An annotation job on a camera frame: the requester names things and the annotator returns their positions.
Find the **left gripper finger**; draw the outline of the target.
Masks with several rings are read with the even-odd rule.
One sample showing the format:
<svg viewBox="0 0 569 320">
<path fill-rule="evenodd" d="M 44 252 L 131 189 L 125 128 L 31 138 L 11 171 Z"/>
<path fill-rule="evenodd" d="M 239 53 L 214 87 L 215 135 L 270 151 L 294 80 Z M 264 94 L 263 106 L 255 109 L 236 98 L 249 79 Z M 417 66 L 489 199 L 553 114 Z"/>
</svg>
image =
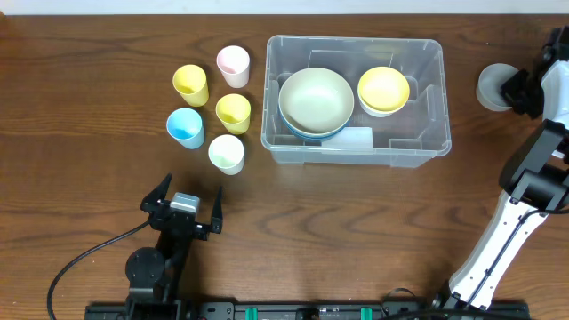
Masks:
<svg viewBox="0 0 569 320">
<path fill-rule="evenodd" d="M 171 181 L 172 175 L 168 173 L 164 179 L 143 198 L 140 209 L 144 212 L 158 212 L 165 200 Z"/>
<path fill-rule="evenodd" d="M 215 234 L 220 234 L 223 227 L 223 214 L 222 214 L 222 207 L 221 207 L 221 200 L 223 196 L 223 188 L 219 187 L 217 196 L 215 198 L 213 207 L 212 207 L 212 214 L 211 214 L 211 221 L 210 227 L 211 231 Z"/>
</svg>

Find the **grey small bowl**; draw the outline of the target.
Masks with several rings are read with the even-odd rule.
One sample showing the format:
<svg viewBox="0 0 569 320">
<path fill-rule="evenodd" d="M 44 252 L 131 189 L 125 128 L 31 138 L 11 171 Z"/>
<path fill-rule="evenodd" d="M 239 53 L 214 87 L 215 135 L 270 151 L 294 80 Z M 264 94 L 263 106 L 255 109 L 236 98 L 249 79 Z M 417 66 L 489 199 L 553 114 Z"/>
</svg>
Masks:
<svg viewBox="0 0 569 320">
<path fill-rule="evenodd" d="M 501 86 L 517 72 L 517 68 L 504 63 L 487 66 L 477 81 L 476 96 L 479 103 L 494 112 L 509 111 L 511 106 L 501 97 Z"/>
</svg>

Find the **pale green plastic cup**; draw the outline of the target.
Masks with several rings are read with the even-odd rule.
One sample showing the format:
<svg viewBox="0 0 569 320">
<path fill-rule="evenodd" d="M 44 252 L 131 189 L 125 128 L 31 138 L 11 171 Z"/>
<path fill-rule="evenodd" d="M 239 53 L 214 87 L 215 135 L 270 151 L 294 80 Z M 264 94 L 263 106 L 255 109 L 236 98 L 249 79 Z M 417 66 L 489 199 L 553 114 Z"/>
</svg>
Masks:
<svg viewBox="0 0 569 320">
<path fill-rule="evenodd" d="M 236 175 L 244 168 L 244 144 L 236 136 L 224 134 L 215 138 L 209 148 L 211 163 L 226 175 Z"/>
</svg>

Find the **light blue plastic cup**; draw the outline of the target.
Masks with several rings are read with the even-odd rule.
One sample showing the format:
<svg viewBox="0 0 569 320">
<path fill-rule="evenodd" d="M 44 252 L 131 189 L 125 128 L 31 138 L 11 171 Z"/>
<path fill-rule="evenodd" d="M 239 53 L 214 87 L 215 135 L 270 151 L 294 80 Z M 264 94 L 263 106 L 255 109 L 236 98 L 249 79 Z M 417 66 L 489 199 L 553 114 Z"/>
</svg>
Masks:
<svg viewBox="0 0 569 320">
<path fill-rule="evenodd" d="M 173 111 L 166 121 L 166 130 L 184 148 L 200 148 L 205 141 L 204 121 L 191 108 L 179 108 Z"/>
</svg>

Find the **yellow plastic cup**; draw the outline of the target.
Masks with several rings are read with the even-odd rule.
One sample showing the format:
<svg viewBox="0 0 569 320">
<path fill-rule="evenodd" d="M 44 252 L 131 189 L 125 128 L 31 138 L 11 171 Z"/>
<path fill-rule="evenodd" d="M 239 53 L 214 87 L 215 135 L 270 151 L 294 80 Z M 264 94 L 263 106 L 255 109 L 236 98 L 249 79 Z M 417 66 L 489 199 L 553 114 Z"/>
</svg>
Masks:
<svg viewBox="0 0 569 320">
<path fill-rule="evenodd" d="M 202 107 L 209 100 L 206 73 L 198 65 L 178 68 L 172 77 L 172 85 L 191 107 Z"/>
<path fill-rule="evenodd" d="M 216 104 L 216 116 L 232 134 L 240 135 L 249 129 L 252 107 L 249 100 L 237 93 L 223 96 Z"/>
</svg>

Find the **yellow small bowl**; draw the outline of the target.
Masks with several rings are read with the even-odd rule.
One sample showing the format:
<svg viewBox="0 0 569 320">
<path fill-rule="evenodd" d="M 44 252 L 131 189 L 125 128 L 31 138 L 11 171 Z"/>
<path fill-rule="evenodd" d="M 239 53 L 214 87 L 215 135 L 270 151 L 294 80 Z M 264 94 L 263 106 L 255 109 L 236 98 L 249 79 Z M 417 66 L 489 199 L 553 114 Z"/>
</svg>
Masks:
<svg viewBox="0 0 569 320">
<path fill-rule="evenodd" d="M 390 114 L 402 108 L 410 97 L 410 85 L 394 68 L 375 67 L 360 77 L 357 93 L 370 111 Z"/>
</svg>

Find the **white small bowl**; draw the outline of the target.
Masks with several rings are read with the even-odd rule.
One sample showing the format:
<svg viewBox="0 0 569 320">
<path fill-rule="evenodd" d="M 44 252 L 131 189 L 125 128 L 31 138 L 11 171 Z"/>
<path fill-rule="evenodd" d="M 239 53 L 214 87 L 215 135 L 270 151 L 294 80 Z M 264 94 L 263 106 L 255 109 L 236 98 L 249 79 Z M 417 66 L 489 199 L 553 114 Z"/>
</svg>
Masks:
<svg viewBox="0 0 569 320">
<path fill-rule="evenodd" d="M 395 110 L 381 111 L 381 110 L 370 107 L 364 100 L 360 100 L 360 106 L 365 113 L 367 113 L 370 116 L 374 116 L 374 117 L 391 116 L 400 110 L 400 108 L 396 108 Z"/>
</svg>

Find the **pink plastic cup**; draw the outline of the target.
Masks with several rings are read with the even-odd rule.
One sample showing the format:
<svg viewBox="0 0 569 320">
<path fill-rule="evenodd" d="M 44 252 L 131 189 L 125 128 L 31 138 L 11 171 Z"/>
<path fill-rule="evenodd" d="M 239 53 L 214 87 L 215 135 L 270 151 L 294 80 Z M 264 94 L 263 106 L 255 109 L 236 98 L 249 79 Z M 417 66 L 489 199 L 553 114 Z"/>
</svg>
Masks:
<svg viewBox="0 0 569 320">
<path fill-rule="evenodd" d="M 216 57 L 216 64 L 227 84 L 232 88 L 243 88 L 250 75 L 250 56 L 246 49 L 237 45 L 226 46 Z"/>
</svg>

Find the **beige large bowl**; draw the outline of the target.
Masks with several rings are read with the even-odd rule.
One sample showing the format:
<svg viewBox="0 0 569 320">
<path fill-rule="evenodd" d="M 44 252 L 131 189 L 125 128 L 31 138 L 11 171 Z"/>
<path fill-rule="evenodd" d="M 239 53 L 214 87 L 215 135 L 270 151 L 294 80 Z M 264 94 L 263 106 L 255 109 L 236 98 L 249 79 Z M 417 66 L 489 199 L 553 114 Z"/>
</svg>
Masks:
<svg viewBox="0 0 569 320">
<path fill-rule="evenodd" d="M 325 133 L 351 118 L 355 99 L 349 83 L 327 68 L 304 68 L 292 74 L 278 94 L 279 112 L 307 133 Z"/>
</svg>

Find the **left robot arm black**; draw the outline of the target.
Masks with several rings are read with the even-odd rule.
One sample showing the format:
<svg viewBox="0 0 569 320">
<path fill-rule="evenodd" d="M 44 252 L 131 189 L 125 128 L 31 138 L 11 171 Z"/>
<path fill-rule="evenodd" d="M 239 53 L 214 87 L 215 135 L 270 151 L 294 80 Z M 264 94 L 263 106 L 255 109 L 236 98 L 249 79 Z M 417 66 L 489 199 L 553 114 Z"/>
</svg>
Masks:
<svg viewBox="0 0 569 320">
<path fill-rule="evenodd" d="M 172 175 L 167 174 L 140 204 L 149 225 L 160 235 L 155 246 L 140 248 L 125 264 L 130 282 L 127 304 L 132 310 L 175 305 L 191 243 L 206 241 L 211 233 L 222 231 L 222 191 L 215 198 L 211 220 L 201 223 L 196 220 L 198 197 L 178 192 L 170 200 L 165 198 L 171 180 Z"/>
</svg>

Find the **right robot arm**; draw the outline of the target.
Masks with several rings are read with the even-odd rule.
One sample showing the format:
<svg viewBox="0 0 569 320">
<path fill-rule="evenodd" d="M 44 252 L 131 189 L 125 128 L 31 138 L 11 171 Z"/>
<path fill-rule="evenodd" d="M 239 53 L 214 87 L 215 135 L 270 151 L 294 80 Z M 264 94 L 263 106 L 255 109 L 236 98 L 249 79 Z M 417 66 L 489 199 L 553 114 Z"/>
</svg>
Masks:
<svg viewBox="0 0 569 320">
<path fill-rule="evenodd" d="M 492 111 L 540 118 L 540 126 L 502 169 L 501 194 L 490 224 L 432 307 L 447 319 L 490 318 L 493 294 L 529 235 L 545 219 L 568 212 L 568 171 L 549 163 L 568 159 L 568 28 L 555 28 L 532 70 L 486 67 L 477 99 Z"/>
</svg>

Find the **clear plastic storage container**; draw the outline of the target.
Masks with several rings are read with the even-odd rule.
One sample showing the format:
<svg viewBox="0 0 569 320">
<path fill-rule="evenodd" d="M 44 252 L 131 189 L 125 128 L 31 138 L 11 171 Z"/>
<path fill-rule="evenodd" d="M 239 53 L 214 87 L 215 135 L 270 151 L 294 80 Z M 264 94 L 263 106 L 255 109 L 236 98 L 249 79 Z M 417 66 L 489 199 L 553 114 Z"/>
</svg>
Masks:
<svg viewBox="0 0 569 320">
<path fill-rule="evenodd" d="M 323 148 L 293 135 L 279 115 L 283 83 L 304 68 L 328 68 L 357 87 L 370 68 L 390 67 L 410 85 L 395 114 L 374 117 L 356 104 L 348 127 L 373 129 L 373 149 Z M 279 164 L 385 164 L 416 168 L 452 147 L 443 48 L 432 39 L 272 36 L 267 43 L 262 145 Z"/>
</svg>

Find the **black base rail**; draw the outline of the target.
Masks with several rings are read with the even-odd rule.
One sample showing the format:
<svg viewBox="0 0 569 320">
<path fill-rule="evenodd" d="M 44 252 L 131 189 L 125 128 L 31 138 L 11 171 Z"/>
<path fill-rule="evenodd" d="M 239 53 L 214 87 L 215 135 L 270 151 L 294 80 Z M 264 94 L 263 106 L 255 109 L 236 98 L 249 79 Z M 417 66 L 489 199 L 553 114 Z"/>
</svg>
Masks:
<svg viewBox="0 0 569 320">
<path fill-rule="evenodd" d="M 119 304 L 94 303 L 87 306 L 87 320 L 171 319 L 171 320 L 301 320 L 301 319 L 384 319 L 403 313 L 422 311 L 415 301 L 387 301 L 381 304 L 234 304 L 208 302 L 197 307 L 191 303 Z"/>
</svg>

